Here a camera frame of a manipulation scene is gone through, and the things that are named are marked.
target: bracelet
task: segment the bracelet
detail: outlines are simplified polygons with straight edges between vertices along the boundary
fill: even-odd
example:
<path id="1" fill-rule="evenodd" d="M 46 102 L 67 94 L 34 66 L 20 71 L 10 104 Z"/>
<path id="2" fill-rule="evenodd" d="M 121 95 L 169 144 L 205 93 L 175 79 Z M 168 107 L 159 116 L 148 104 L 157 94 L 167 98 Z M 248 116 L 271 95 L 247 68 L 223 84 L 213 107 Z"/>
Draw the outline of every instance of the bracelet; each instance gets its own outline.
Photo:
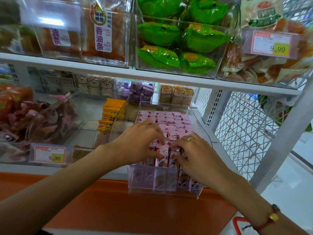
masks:
<path id="1" fill-rule="evenodd" d="M 271 223 L 276 223 L 279 220 L 279 217 L 278 217 L 277 213 L 280 212 L 280 209 L 279 209 L 279 207 L 276 204 L 272 204 L 271 208 L 272 208 L 272 213 L 270 213 L 268 215 L 267 221 L 263 225 L 261 225 L 259 227 L 254 227 L 252 225 L 247 225 L 244 228 L 242 228 L 242 230 L 245 230 L 246 228 L 252 227 L 254 230 L 259 232 L 262 229 L 264 229 L 267 225 L 269 225 Z"/>

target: orange panel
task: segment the orange panel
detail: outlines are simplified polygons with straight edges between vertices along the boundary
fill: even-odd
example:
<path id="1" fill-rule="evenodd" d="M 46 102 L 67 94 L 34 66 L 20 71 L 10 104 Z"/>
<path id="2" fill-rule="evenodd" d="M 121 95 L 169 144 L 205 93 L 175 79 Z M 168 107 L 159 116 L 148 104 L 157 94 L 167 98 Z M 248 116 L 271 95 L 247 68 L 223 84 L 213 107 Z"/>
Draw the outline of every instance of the orange panel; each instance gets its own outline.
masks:
<path id="1" fill-rule="evenodd" d="M 43 179 L 0 173 L 0 200 Z M 51 228 L 163 235 L 217 235 L 236 209 L 211 189 L 198 200 L 165 195 L 129 195 L 127 181 L 98 180 L 61 210 Z"/>

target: red circular logo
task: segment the red circular logo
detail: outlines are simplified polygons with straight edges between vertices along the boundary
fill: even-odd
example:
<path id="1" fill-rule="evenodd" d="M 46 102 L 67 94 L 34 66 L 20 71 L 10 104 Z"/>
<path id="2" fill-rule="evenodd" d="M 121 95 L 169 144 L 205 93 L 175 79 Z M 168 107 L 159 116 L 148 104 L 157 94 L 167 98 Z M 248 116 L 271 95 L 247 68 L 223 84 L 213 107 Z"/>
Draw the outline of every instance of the red circular logo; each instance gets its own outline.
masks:
<path id="1" fill-rule="evenodd" d="M 271 5 L 272 5 L 271 2 L 269 2 L 269 1 L 264 1 L 264 2 L 261 2 L 261 3 L 258 5 L 258 7 L 259 7 L 260 9 L 265 9 L 265 8 L 269 8 Z"/>

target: forearm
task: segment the forearm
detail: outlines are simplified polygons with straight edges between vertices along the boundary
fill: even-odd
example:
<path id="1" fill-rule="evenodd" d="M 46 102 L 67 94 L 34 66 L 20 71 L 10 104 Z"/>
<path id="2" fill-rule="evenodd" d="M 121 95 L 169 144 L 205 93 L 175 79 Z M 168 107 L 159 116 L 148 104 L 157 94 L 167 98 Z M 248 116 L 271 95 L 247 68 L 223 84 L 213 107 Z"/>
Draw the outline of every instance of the forearm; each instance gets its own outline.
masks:
<path id="1" fill-rule="evenodd" d="M 221 191 L 221 195 L 229 201 L 254 227 L 263 225 L 269 214 L 272 212 L 269 204 L 259 195 L 248 182 L 239 175 L 233 175 L 229 186 Z M 279 221 L 263 228 L 261 235 L 307 235 L 294 222 L 288 219 L 281 212 L 278 213 Z"/>
<path id="2" fill-rule="evenodd" d="M 34 235 L 85 188 L 114 169 L 112 155 L 105 150 L 106 147 L 97 148 L 67 168 L 1 201 L 1 234 Z"/>

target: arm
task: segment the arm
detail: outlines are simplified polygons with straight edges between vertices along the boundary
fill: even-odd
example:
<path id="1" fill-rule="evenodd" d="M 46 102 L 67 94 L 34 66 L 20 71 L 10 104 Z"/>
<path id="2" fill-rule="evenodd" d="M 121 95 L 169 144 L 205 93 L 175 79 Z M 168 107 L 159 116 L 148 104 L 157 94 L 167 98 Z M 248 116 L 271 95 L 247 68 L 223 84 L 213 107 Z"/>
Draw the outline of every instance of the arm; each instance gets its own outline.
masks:
<path id="1" fill-rule="evenodd" d="M 271 205 L 243 177 L 231 171 L 204 139 L 193 133 L 172 145 L 183 147 L 187 153 L 188 161 L 180 153 L 177 153 L 176 157 L 188 175 L 218 192 L 252 226 L 259 227 L 267 221 L 269 213 L 272 212 Z M 260 235 L 307 235 L 281 212 L 278 216 L 279 221 L 263 228 L 259 232 Z"/>
<path id="2" fill-rule="evenodd" d="M 162 158 L 148 149 L 155 138 L 164 144 L 156 124 L 149 120 L 135 124 L 112 143 L 99 146 L 76 163 L 1 201 L 1 235 L 34 235 L 106 173 L 146 158 Z"/>

